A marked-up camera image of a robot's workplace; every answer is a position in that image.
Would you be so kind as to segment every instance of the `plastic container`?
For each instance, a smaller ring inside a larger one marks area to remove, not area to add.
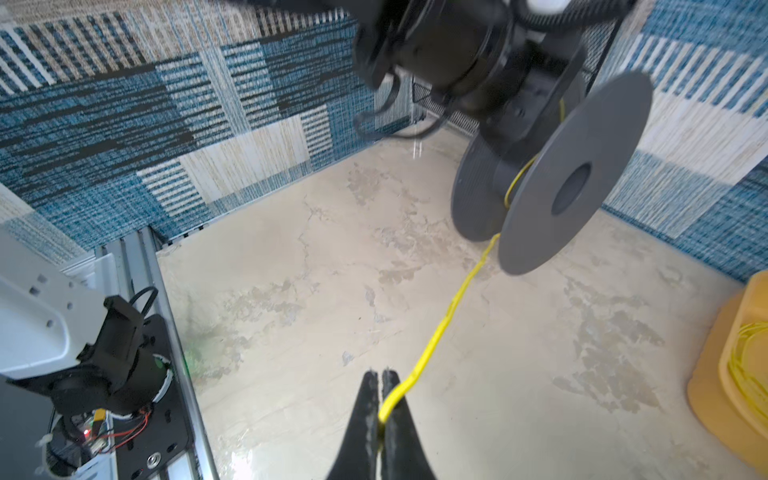
[[[768,425],[747,405],[728,371],[739,328],[758,322],[768,322],[768,270],[753,276],[746,289],[720,309],[688,382],[688,402],[710,432],[768,477]],[[768,379],[768,334],[754,338],[745,366],[763,381]]]

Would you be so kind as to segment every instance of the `marble pattern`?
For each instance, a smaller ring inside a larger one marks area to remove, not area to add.
[[[484,247],[450,221],[466,144],[377,144],[159,252],[222,479],[324,478],[362,374],[414,365]],[[685,397],[739,288],[603,212],[534,272],[489,261],[408,395],[432,469],[757,478]]]

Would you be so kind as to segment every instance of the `yellow string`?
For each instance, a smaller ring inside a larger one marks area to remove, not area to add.
[[[491,253],[491,249],[493,249],[493,246],[496,244],[496,240],[498,240],[499,233],[493,236],[491,238],[491,242],[488,244],[488,247],[485,248],[485,251],[482,253],[482,256],[480,257],[480,261],[478,261],[478,264],[475,265],[475,268],[472,269],[471,272],[469,272],[469,275],[464,279],[464,283],[462,283],[462,287],[458,289],[458,292],[453,297],[453,300],[451,300],[451,305],[448,307],[448,312],[445,314],[445,316],[442,318],[442,321],[437,326],[437,330],[435,330],[435,333],[432,334],[432,338],[429,339],[429,343],[427,343],[427,347],[424,349],[424,353],[422,353],[421,358],[419,358],[419,361],[416,363],[416,366],[413,367],[413,371],[410,375],[408,375],[408,378],[401,382],[399,385],[397,385],[394,390],[392,390],[389,395],[387,395],[386,399],[384,399],[384,403],[382,403],[381,409],[379,409],[379,423],[384,425],[389,418],[389,416],[392,414],[392,410],[397,406],[398,402],[402,397],[406,396],[406,393],[413,388],[413,386],[416,384],[416,382],[419,380],[419,377],[421,376],[422,372],[424,372],[424,368],[427,366],[427,363],[429,362],[429,359],[432,358],[432,354],[435,352],[435,348],[437,347],[437,344],[440,342],[440,339],[442,338],[442,334],[445,333],[445,329],[448,328],[448,325],[451,323],[451,320],[453,320],[453,314],[456,312],[456,308],[458,307],[458,303],[462,301],[462,297],[464,296],[464,292],[467,291],[467,287],[469,286],[469,282],[472,281],[473,278],[475,278],[475,275],[478,274],[480,269],[483,265],[485,265],[486,259],[488,259],[488,254]]]
[[[565,100],[562,98],[560,99],[560,123],[563,123],[565,121]],[[531,160],[528,161],[528,163],[523,166],[523,168],[520,169],[517,175],[515,175],[515,179],[512,180],[512,183],[509,184],[509,188],[507,189],[507,193],[504,196],[504,206],[507,210],[509,210],[509,206],[511,205],[509,202],[509,194],[512,193],[512,189],[515,188],[515,185],[518,184],[522,176],[525,174],[525,172],[528,171],[528,168],[531,168],[531,165],[536,161],[538,158],[538,154],[534,155]]]
[[[752,340],[761,333],[768,335],[768,322],[741,326],[736,345],[730,353],[728,370],[750,410],[768,427],[768,386],[744,367],[746,351]]]

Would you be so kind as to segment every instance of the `yellow wire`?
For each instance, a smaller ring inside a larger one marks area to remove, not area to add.
[[[768,386],[744,367],[744,356],[752,340],[768,334],[768,322],[748,323],[739,329],[736,345],[730,353],[728,370],[752,412],[768,427]]]
[[[563,123],[564,121],[565,121],[565,100],[561,98],[560,99],[560,123]],[[509,184],[507,193],[504,196],[504,206],[506,207],[507,210],[509,210],[509,206],[511,205],[509,202],[509,194],[512,193],[512,189],[515,188],[515,185],[518,184],[522,176],[525,174],[526,171],[528,171],[528,168],[531,168],[531,165],[533,165],[533,163],[536,161],[537,158],[538,158],[538,154],[534,155],[533,158],[529,160],[528,163],[526,163],[522,169],[520,169],[518,174],[515,175],[515,179],[512,180],[512,183]]]
[[[432,338],[429,339],[429,343],[427,343],[427,347],[424,349],[424,353],[422,353],[422,356],[419,358],[416,366],[413,367],[411,374],[408,375],[408,378],[404,382],[401,382],[399,385],[397,385],[394,390],[392,390],[389,395],[387,395],[386,399],[384,399],[384,403],[382,403],[381,409],[379,409],[379,423],[382,425],[386,423],[387,419],[392,414],[392,410],[397,406],[398,402],[400,402],[400,399],[406,396],[406,393],[411,388],[413,388],[413,386],[416,384],[416,381],[419,380],[422,372],[424,372],[424,368],[427,366],[429,359],[432,358],[432,354],[435,352],[435,348],[440,342],[442,334],[445,332],[445,329],[448,328],[451,320],[453,320],[453,314],[456,311],[456,307],[458,307],[458,303],[462,301],[462,297],[464,296],[464,292],[467,291],[469,282],[475,278],[475,275],[477,275],[482,266],[485,265],[485,260],[488,258],[488,254],[491,253],[491,249],[493,249],[493,246],[496,244],[496,240],[498,240],[499,235],[500,234],[497,233],[493,236],[493,238],[491,238],[491,242],[482,253],[480,261],[478,261],[478,264],[475,265],[475,268],[473,268],[472,271],[469,272],[469,275],[467,275],[467,277],[464,279],[462,287],[458,289],[458,292],[453,297],[453,300],[451,300],[451,305],[448,307],[448,312],[437,326],[437,330],[435,330]]]

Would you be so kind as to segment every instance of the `orange container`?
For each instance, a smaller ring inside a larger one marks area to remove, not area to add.
[[[761,322],[768,322],[768,270],[754,275],[720,309],[688,382],[688,402],[710,432],[768,477],[768,425],[750,409],[728,370],[740,327]],[[752,340],[744,365],[768,382],[768,333]]]

